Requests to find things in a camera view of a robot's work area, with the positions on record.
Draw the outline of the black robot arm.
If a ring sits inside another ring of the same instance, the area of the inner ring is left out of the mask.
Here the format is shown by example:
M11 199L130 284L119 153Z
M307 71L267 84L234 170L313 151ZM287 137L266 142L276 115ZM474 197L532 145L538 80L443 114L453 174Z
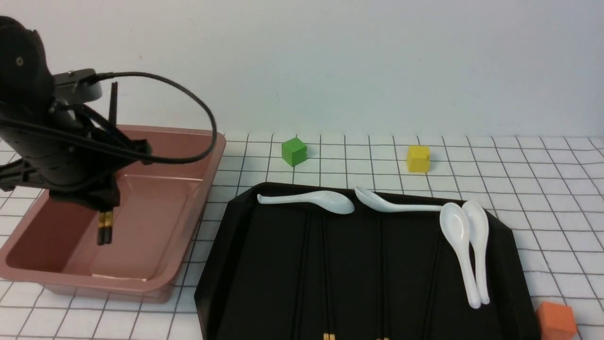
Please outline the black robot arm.
M149 152L149 143L132 140L86 105L101 96L99 84L82 84L92 69L52 75L39 33L1 17L1 139L20 159L2 165L1 190L47 189L59 202L99 212L120 204L116 173L127 158L8 127L7 119L56 129L89 141Z

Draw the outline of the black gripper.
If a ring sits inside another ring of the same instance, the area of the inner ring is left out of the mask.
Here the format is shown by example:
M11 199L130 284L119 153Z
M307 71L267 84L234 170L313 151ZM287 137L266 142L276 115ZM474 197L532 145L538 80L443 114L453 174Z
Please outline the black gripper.
M115 174L140 158L114 155L107 147L149 156L147 140L131 139L89 106L61 106L40 122L1 119L1 138L19 159L1 167L1 189L47 189L59 202L94 211L119 206Z

